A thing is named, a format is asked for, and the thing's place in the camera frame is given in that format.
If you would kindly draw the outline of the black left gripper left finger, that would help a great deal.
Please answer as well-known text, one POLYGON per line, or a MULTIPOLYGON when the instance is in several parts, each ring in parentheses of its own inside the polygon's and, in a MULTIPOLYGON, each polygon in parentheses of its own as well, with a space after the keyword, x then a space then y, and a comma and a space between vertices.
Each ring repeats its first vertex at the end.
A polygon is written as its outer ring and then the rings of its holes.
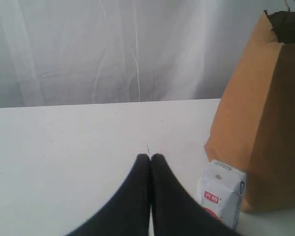
POLYGON ((148 236, 150 204, 150 158, 146 154, 139 154, 116 193, 69 235, 148 236))

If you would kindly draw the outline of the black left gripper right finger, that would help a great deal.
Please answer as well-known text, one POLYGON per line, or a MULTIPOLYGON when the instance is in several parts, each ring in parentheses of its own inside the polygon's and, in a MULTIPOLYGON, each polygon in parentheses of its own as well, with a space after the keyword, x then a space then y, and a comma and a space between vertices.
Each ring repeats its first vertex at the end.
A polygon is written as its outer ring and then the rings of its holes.
POLYGON ((205 211, 183 188, 162 154, 151 163, 152 218, 156 236, 237 236, 205 211))

